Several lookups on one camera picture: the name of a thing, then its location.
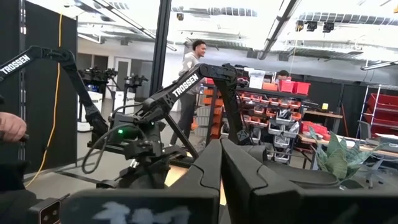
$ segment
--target human hand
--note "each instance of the human hand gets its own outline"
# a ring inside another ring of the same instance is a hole
[[[17,142],[26,132],[26,123],[16,115],[0,112],[0,131],[4,131],[3,141]]]

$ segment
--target camera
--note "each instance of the camera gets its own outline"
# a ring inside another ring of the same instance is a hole
[[[179,21],[183,21],[184,20],[184,14],[183,13],[177,13],[177,19]]]

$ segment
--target door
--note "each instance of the door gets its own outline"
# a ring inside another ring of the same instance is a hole
[[[145,76],[147,82],[142,82],[142,86],[137,88],[136,102],[142,102],[149,96],[150,80],[152,79],[152,62],[142,61],[139,75]]]
[[[121,91],[124,90],[125,78],[131,72],[131,59],[128,58],[115,58],[115,67],[114,69],[118,71],[118,75],[116,75],[115,80]]]
[[[116,75],[114,80],[116,81],[116,84],[118,85],[118,87],[120,87],[121,90],[117,90],[112,81],[110,81],[108,85],[110,86],[110,89],[112,91],[123,91],[124,81],[125,81],[124,78],[126,78],[127,75],[130,74],[131,59],[115,57],[114,69],[118,71],[118,75]],[[106,98],[111,99],[111,93],[109,92],[108,89],[106,89]]]

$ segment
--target yellow cable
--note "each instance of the yellow cable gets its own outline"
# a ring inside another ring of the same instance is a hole
[[[60,14],[59,25],[58,25],[58,46],[59,47],[61,47],[61,43],[62,43],[62,13]],[[43,159],[42,159],[42,163],[40,165],[40,168],[37,171],[37,173],[35,174],[35,176],[32,178],[32,180],[30,180],[30,182],[26,185],[26,187],[28,187],[31,183],[33,183],[33,181],[37,178],[37,176],[42,171],[44,163],[45,163],[45,158],[46,158],[46,155],[47,155],[47,149],[50,147],[51,140],[52,140],[53,135],[54,135],[55,123],[56,123],[56,120],[57,120],[58,88],[59,88],[60,73],[61,73],[61,67],[60,67],[59,63],[58,63],[57,70],[58,70],[57,71],[57,84],[55,85],[55,99],[54,99],[54,109],[53,109],[53,118],[52,118],[53,120],[52,120],[51,133],[50,133],[50,136],[49,136],[49,140],[47,141],[47,147],[46,147],[46,150],[44,151]]]

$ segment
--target white wall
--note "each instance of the white wall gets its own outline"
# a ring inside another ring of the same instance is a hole
[[[164,68],[163,86],[172,83],[178,78],[178,71],[181,69],[184,46],[176,45],[176,52],[167,50]],[[152,60],[154,52],[153,43],[133,42],[129,46],[120,46],[119,42],[107,41],[105,44],[96,44],[87,40],[79,39],[78,52],[95,55],[112,55],[113,57],[126,57],[141,60]],[[383,83],[398,85],[398,78],[393,69],[377,69],[367,72],[360,70],[361,65],[347,61],[295,57],[292,64],[292,57],[289,62],[277,61],[276,55],[268,55],[265,60],[247,58],[246,52],[238,50],[208,48],[206,57],[201,62],[222,65],[223,63],[241,64],[249,67],[261,68],[269,71],[287,70],[292,73],[302,75],[312,75],[316,77],[334,78],[351,81],[366,81],[373,83]]]

